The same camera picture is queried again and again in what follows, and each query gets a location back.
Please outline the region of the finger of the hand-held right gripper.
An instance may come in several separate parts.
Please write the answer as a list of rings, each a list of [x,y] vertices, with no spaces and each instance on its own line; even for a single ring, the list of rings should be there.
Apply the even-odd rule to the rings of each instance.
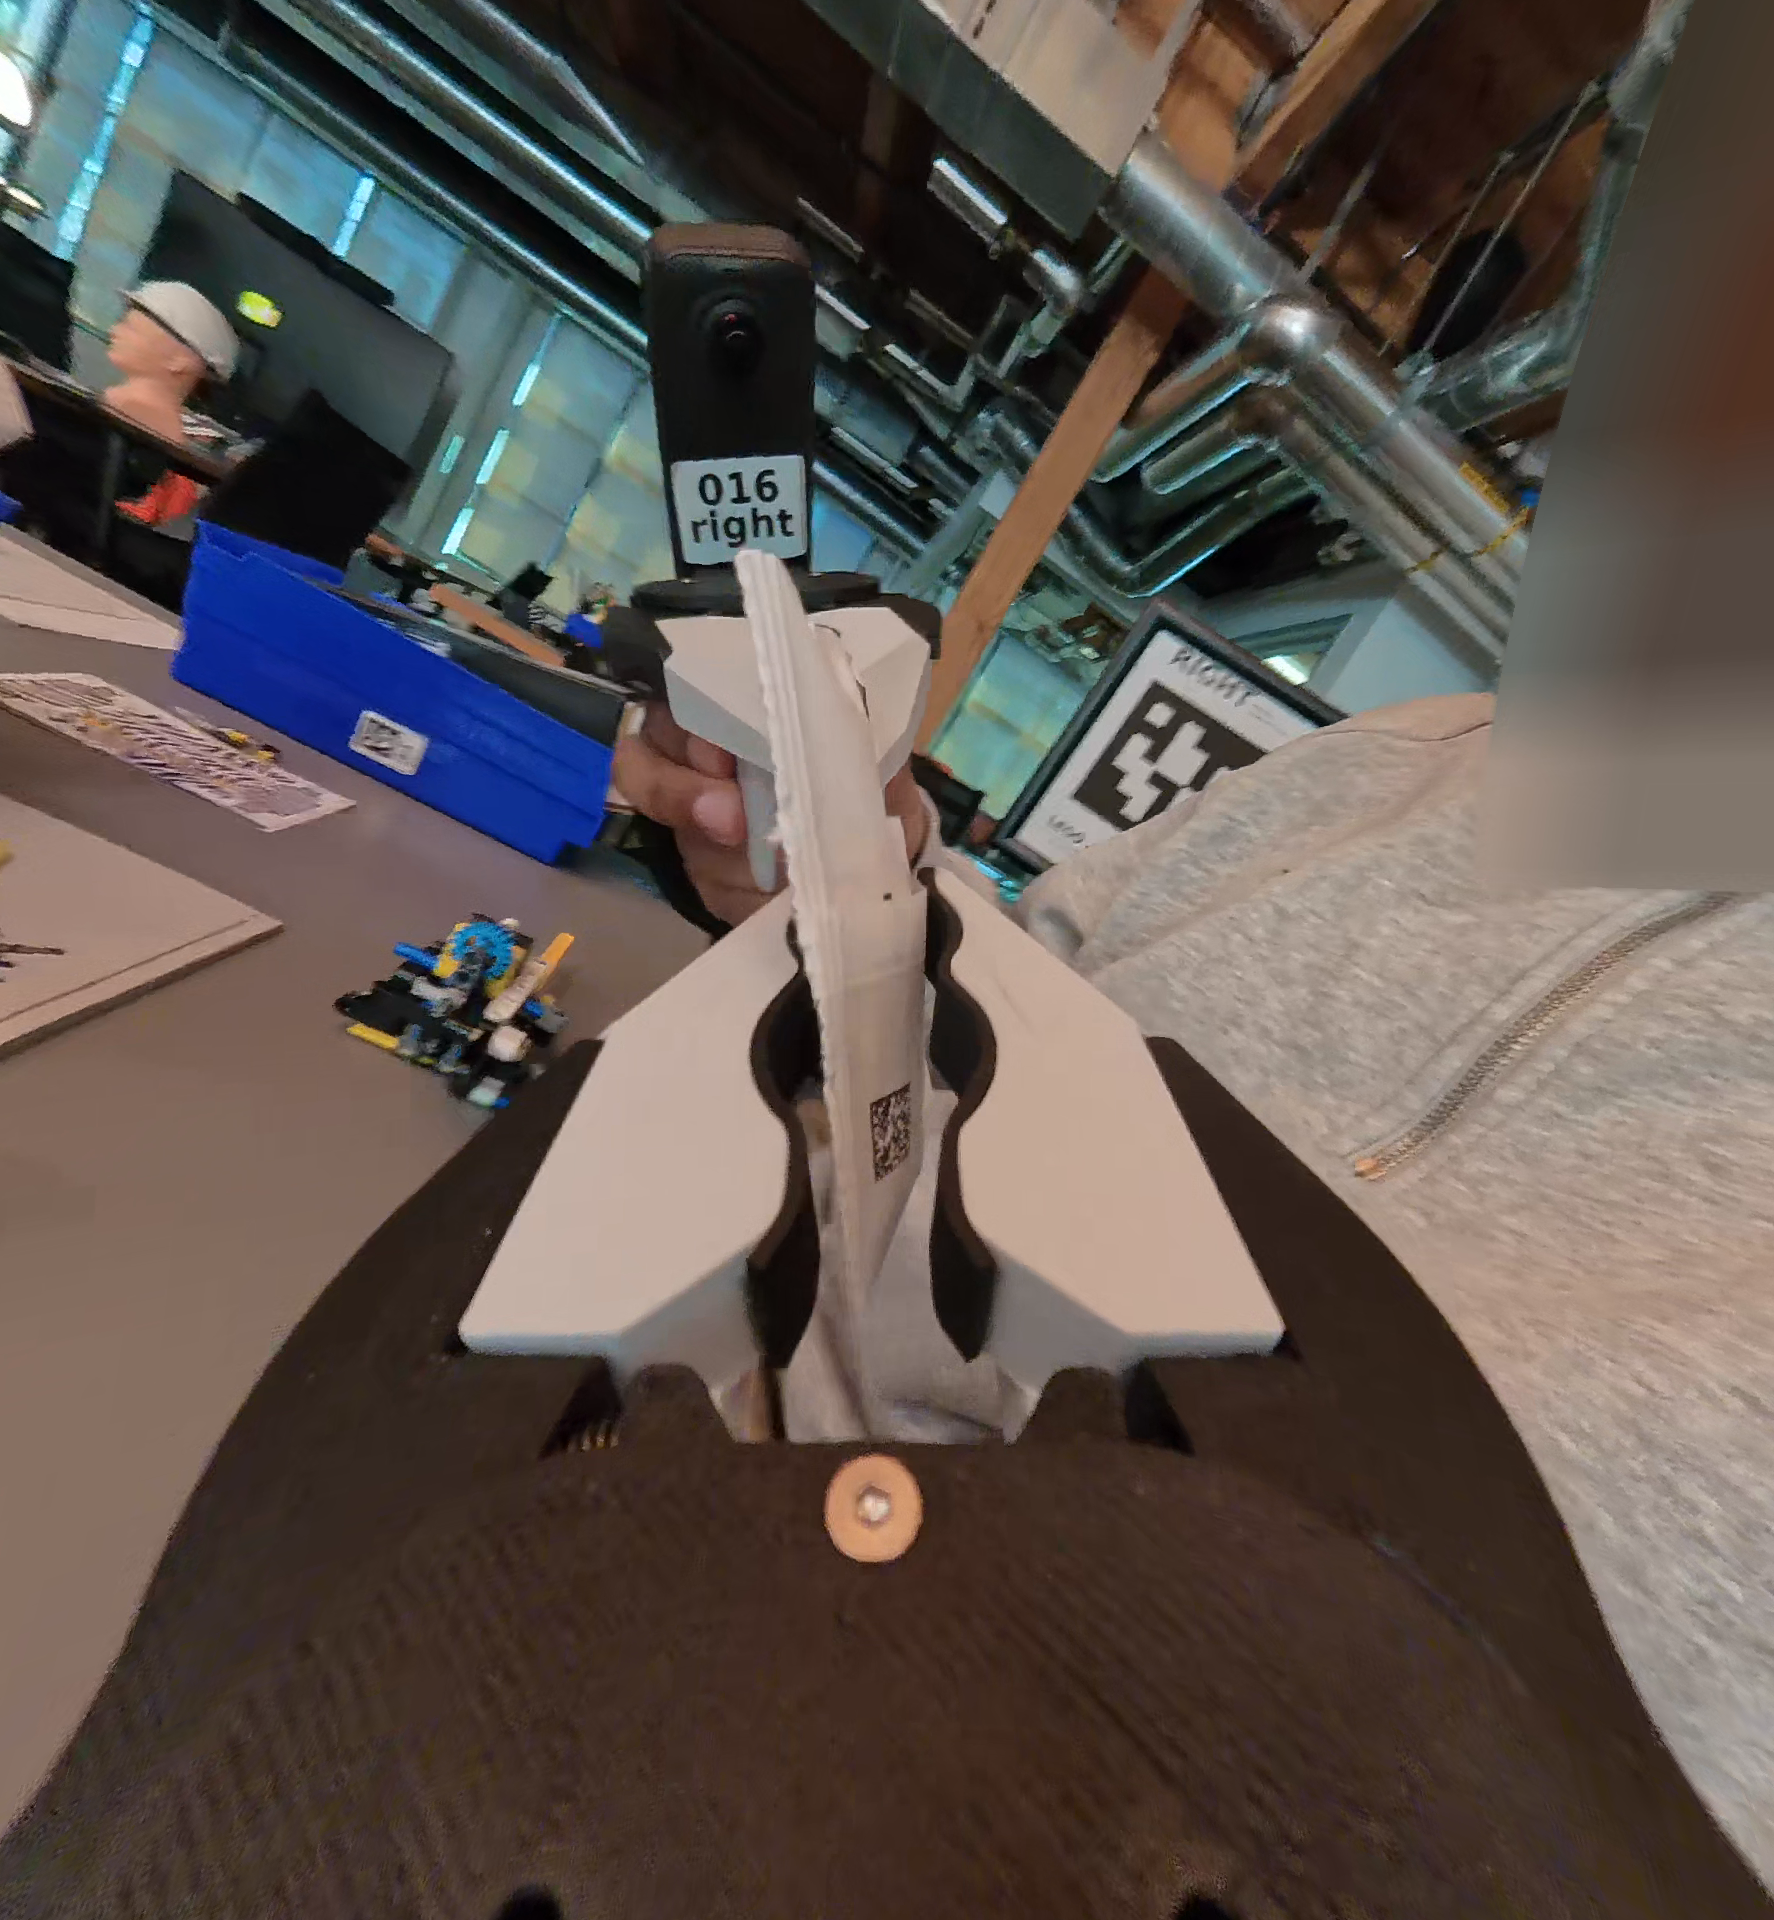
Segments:
[[[768,754],[768,710],[741,614],[662,615],[662,681],[674,721],[727,754]]]
[[[882,781],[905,767],[930,695],[937,615],[922,604],[831,610],[831,633],[868,712]]]

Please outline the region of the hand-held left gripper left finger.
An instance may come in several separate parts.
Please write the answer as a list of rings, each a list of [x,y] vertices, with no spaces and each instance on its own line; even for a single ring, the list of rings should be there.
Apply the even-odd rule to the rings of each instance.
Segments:
[[[731,1436],[779,1436],[816,1308],[804,1082],[819,1028],[794,902],[577,1044],[559,1130],[459,1319],[466,1352],[681,1368]]]

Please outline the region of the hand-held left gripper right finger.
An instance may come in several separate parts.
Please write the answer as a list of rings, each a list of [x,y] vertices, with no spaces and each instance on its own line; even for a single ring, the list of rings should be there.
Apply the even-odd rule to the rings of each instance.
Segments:
[[[1015,1436],[1054,1375],[1273,1354],[1258,1274],[1155,1044],[967,880],[925,890],[935,1316]]]

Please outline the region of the small white paper bag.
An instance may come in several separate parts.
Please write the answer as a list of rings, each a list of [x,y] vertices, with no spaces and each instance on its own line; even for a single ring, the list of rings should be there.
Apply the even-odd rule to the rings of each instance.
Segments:
[[[819,1028],[804,1099],[819,1283],[786,1366],[790,1438],[971,1443],[1002,1436],[998,1391],[935,1316],[927,1229],[925,890],[915,841],[874,765],[845,650],[805,615],[773,557],[735,573],[755,635],[779,802],[779,854]]]

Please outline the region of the partly built lego model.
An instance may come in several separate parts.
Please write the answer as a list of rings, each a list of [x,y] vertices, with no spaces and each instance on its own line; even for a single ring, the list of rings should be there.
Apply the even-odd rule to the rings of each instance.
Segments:
[[[470,915],[436,946],[395,944],[395,967],[334,999],[347,1036],[441,1080],[483,1113],[503,1110],[547,1064],[566,1016],[556,978],[575,946],[514,920]]]

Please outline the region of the person's right hand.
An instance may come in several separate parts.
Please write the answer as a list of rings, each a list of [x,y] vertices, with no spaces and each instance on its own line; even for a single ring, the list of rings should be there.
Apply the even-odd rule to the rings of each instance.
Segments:
[[[645,703],[613,744],[612,788],[639,822],[631,846],[660,898],[712,941],[761,912],[785,880],[761,886],[750,854],[737,763]]]

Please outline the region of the framed black-white marker sign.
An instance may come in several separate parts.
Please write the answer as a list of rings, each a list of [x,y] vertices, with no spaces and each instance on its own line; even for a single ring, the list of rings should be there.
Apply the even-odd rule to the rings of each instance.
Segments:
[[[1161,597],[998,822],[990,854],[1043,873],[1342,713]]]

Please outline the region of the black monitor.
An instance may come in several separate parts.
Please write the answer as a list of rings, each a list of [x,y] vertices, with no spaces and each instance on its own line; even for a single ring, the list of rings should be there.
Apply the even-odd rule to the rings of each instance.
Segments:
[[[173,172],[124,304],[171,331],[230,417],[316,428],[403,501],[445,428],[456,356],[386,291],[259,204]]]

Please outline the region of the person's grey hoodie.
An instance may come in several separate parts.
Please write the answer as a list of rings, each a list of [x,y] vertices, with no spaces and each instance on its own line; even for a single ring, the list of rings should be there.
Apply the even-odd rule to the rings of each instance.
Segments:
[[[1774,895],[1487,890],[1493,708],[1300,736],[1015,912],[1428,1292],[1774,1897]]]

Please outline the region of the silver ventilation ducts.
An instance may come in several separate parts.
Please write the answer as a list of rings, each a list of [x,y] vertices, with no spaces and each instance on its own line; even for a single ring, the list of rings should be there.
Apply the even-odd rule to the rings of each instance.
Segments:
[[[1174,490],[1186,485],[1183,463],[1161,463],[1163,454],[1198,444],[1218,463],[1222,448],[1256,444],[1467,631],[1498,643],[1529,533],[1487,466],[1395,384],[1357,326],[1297,280],[1158,131],[1141,132],[1100,212],[1226,332],[1151,419],[1115,429],[1079,493],[1130,467],[1148,481],[1163,472]]]

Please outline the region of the mannequin head white hard hat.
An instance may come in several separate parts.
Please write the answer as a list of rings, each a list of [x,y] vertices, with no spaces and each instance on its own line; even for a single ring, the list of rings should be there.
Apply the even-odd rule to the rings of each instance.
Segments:
[[[189,412],[207,386],[234,380],[240,342],[217,304],[180,280],[150,280],[124,295],[106,338],[113,380],[102,405],[175,445],[190,444]]]

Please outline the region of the printed sticker sheet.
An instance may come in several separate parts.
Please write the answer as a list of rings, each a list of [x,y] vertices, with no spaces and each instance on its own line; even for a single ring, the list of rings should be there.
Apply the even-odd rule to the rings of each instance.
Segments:
[[[256,756],[215,723],[90,674],[0,672],[0,710],[261,832],[316,824],[356,805]]]

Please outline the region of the open instruction booklet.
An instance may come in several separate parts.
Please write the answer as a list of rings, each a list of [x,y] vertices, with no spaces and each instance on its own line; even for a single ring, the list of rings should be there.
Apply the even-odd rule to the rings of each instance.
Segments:
[[[270,914],[0,795],[0,1057],[281,929]]]

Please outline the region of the wooden post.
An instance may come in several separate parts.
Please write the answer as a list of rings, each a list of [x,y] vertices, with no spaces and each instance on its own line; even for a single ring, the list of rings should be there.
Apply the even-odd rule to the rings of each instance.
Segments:
[[[917,740],[922,754],[935,754],[942,723],[967,691],[1003,615],[1033,568],[1041,564],[1130,402],[1147,386],[1188,304],[1181,287],[1161,269],[1147,268],[1119,319],[1094,354],[1064,412],[1017,483],[1011,502],[945,615],[940,656],[935,663]]]

